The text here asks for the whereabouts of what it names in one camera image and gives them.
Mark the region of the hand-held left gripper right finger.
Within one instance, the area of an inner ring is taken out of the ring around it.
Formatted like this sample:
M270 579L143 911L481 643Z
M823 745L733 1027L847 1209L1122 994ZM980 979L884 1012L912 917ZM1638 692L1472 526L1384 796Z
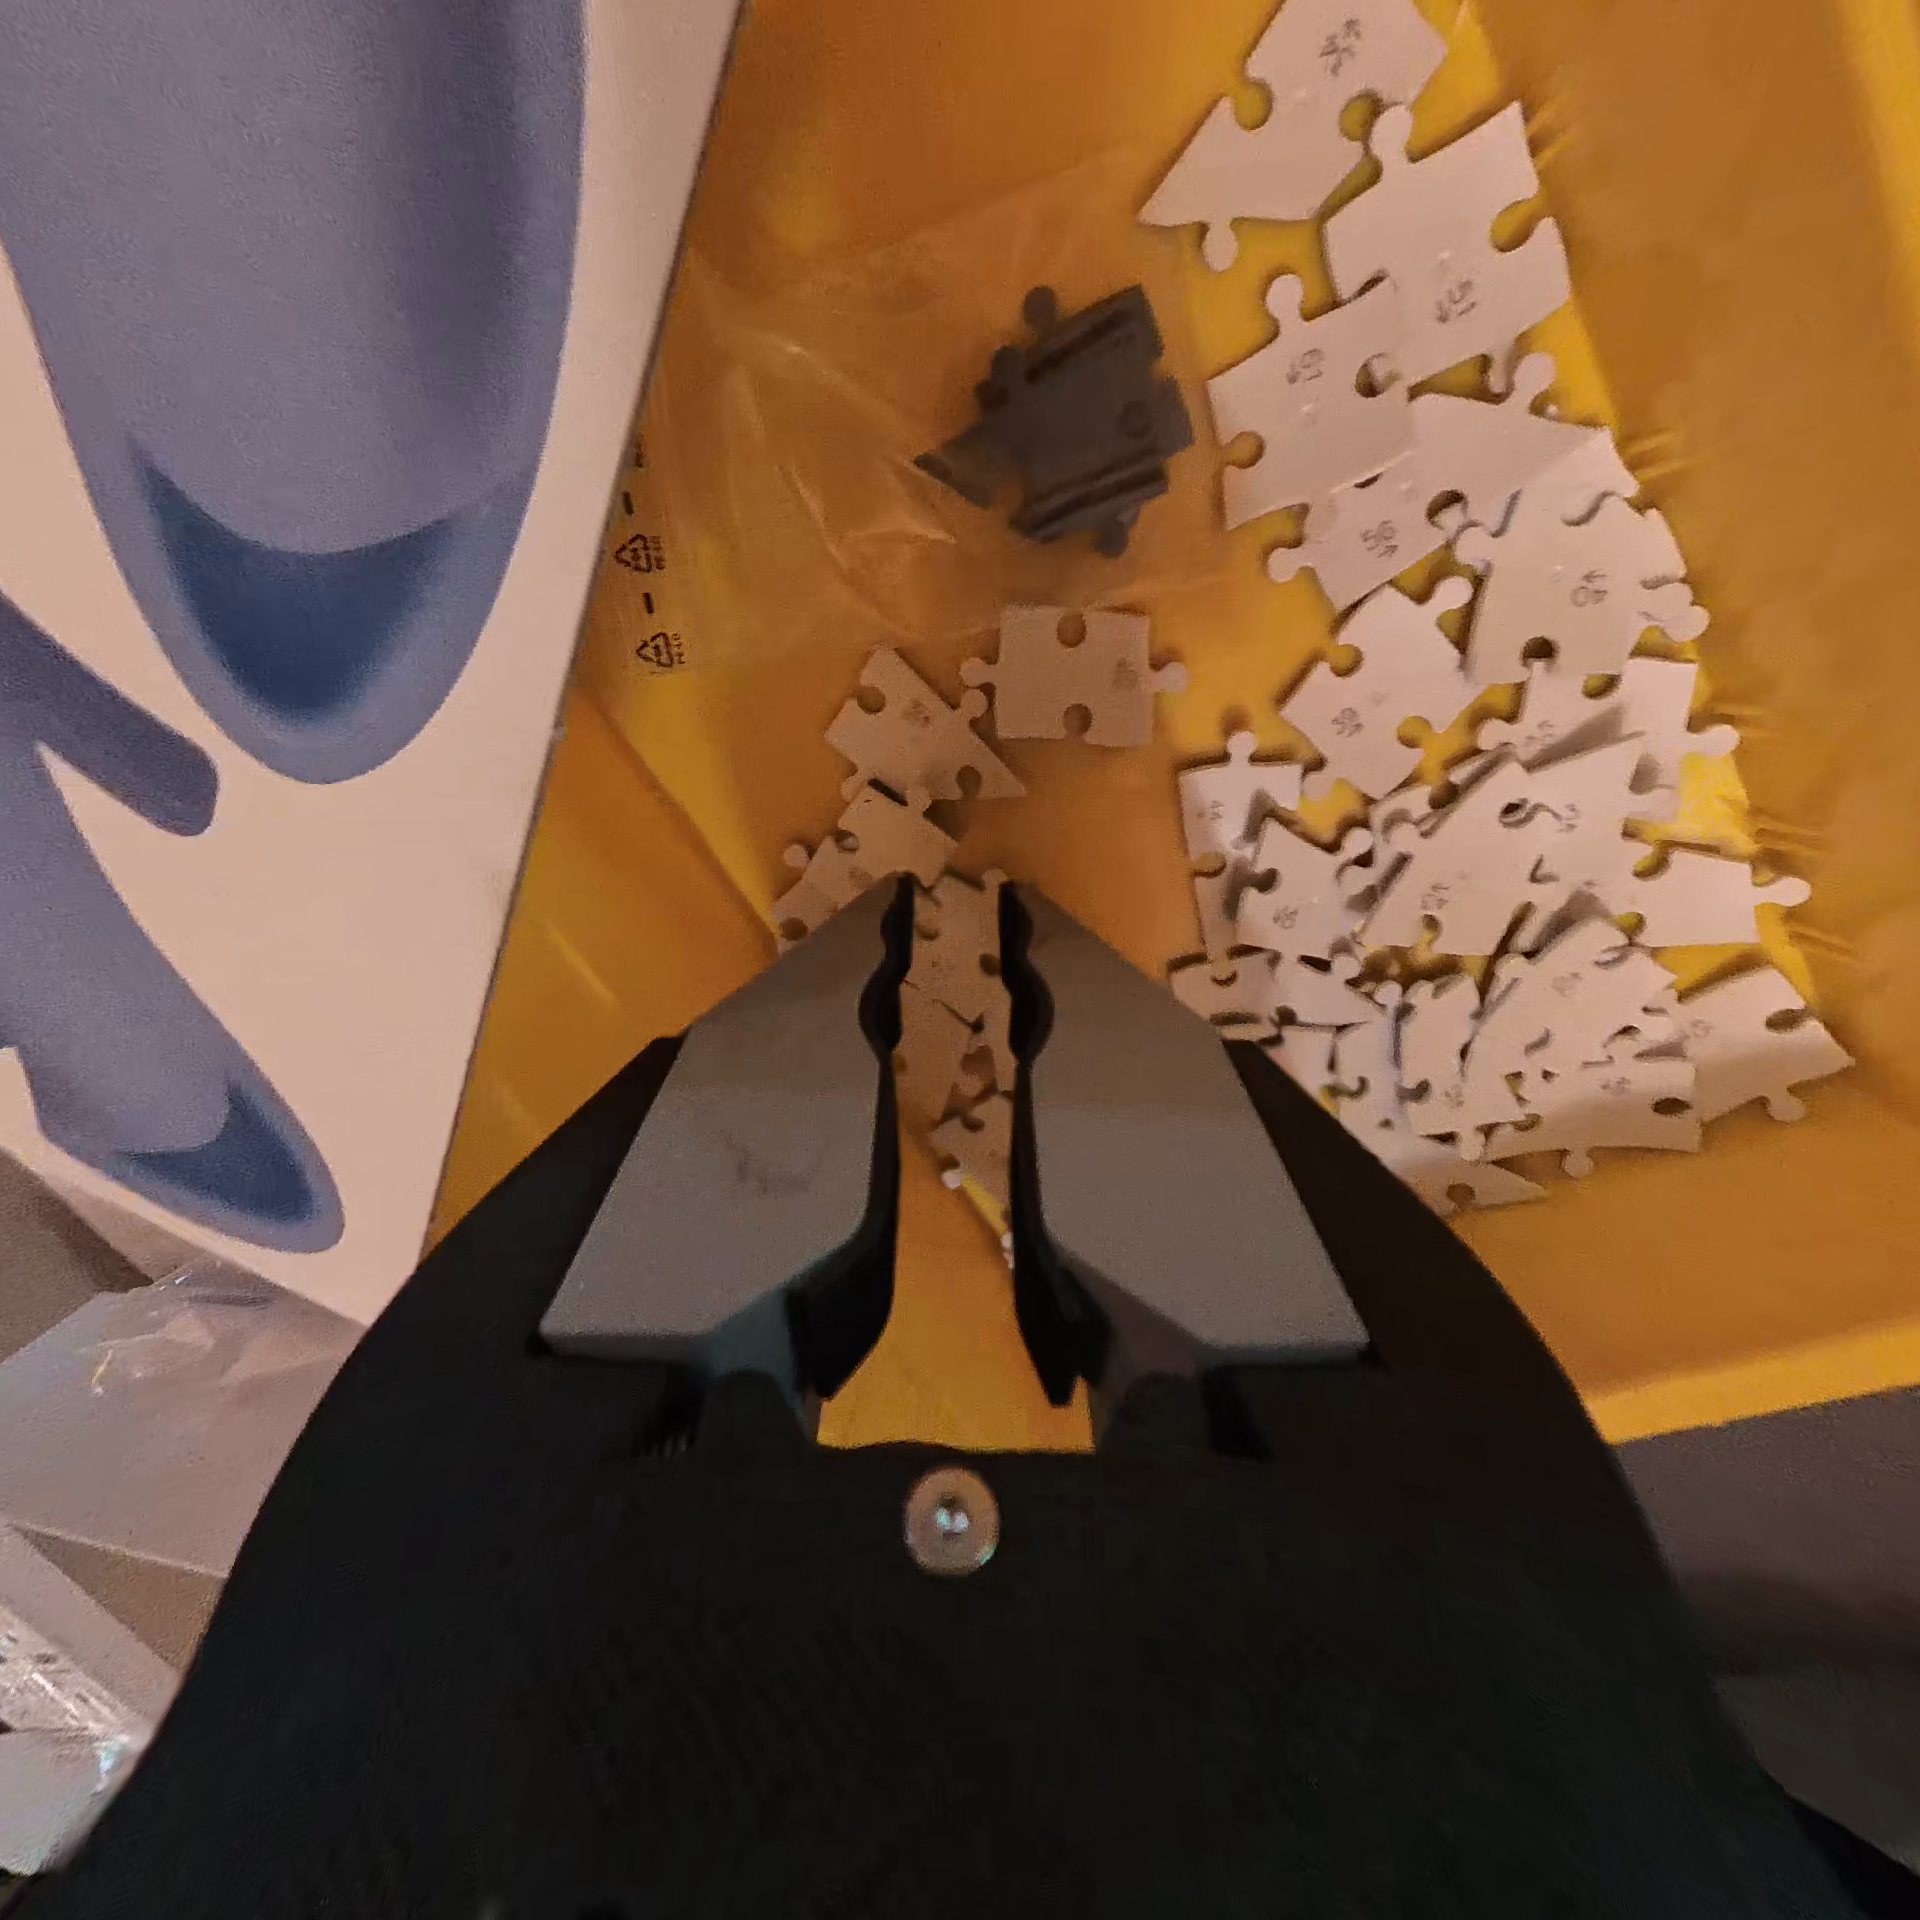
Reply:
M1048 1403L1349 1362L1351 1294L1230 1044L1044 894L998 894L1015 1317Z

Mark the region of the dark grey puzzle piece stack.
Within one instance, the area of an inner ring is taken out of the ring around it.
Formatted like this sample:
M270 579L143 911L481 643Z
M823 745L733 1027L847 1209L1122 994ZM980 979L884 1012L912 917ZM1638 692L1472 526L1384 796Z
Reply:
M975 385L975 418L914 466L983 513L1017 491L1007 524L1031 543L1085 539L1120 559L1141 513L1168 491L1168 465L1193 443L1151 302L1132 283L1063 310L1036 285L1022 325Z

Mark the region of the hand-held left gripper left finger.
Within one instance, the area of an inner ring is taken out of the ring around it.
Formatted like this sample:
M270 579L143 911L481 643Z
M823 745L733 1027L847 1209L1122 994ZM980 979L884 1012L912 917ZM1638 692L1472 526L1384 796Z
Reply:
M679 1038L543 1314L548 1349L852 1379L893 1305L914 908L912 878L876 883Z

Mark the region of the clear plastic bag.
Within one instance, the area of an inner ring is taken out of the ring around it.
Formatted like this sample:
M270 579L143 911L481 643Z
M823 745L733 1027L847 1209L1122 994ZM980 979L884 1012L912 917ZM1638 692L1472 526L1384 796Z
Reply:
M583 684L623 730L654 701L744 685L744 707L823 714L890 645L944 674L1005 601L1125 595L1180 519L1193 441L1126 554L1013 533L1017 491L983 513L916 458L975 418L996 347L1046 285L1072 314L1141 283L1182 385L1180 325L1137 249L1084 209L1000 199L750 289L700 258L639 414L638 471L614 503Z
M4 1877L56 1860L111 1798L183 1661L44 1546L224 1582L360 1325L244 1270L106 1291L4 1361Z

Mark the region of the yellow plastic bin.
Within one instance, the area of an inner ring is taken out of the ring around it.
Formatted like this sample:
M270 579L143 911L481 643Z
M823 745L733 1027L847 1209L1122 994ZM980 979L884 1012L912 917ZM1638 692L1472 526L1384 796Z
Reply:
M685 227L750 289L980 213L1084 209L1137 249L1182 379L1271 334L1263 285L1330 305L1306 223L1238 229L1212 274L1136 206L1240 84L1273 5L751 5ZM1716 1119L1693 1156L1608 1155L1540 1202L1469 1213L1613 1443L1914 1385L1914 5L1426 5L1448 37L1409 146L1521 102L1575 307L1552 396L1600 418L1669 519L1712 625L1696 653L1735 767L1670 827L1798 875L1766 958L1855 1070L1802 1119ZM1013 804L950 813L961 874L1005 871L1161 977L1193 947L1175 767L1230 730L1290 751L1274 699L1330 638L1271 582L1285 519L1228 534L1197 445L1128 593L1188 668L1141 754L1007 751ZM485 1036L426 1227L437 1241L647 1039L773 958L785 844L841 810L825 710L694 694L636 734L583 684L586 638Z

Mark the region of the pile of white puzzle pieces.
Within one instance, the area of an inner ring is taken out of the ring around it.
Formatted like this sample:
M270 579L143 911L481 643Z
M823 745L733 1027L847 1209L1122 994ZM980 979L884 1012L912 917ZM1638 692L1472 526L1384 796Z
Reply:
M1252 1039L1436 1213L1542 1197L1514 1161L1693 1151L1852 1054L1775 967L1681 994L1661 954L1762 947L1807 898L1753 857L1664 841L1735 727L1697 727L1710 625L1669 522L1604 423L1553 403L1540 330L1569 314L1548 214L1501 238L1540 179L1517 102L1426 153L1412 109L1447 38L1422 5L1279 5L1137 210L1194 233L1212 273L1248 223L1306 223L1330 305L1274 277L1268 338L1206 379L1228 533L1285 514L1263 558L1332 614L1279 698L1304 762L1234 732L1175 780L1194 947L1175 999ZM778 947L876 881L919 883L903 1100L949 1186L1007 1217L1015 1106L996 871L953 868L937 804L1013 801L988 745L1143 747L1183 673L1143 612L1007 606L944 699L880 647L825 732L847 803L784 851Z

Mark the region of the white box with blue print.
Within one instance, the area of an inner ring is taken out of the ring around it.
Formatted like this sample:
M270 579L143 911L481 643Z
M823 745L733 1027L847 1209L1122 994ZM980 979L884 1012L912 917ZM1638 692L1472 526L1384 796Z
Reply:
M6 2L4 1146L416 1266L740 5Z

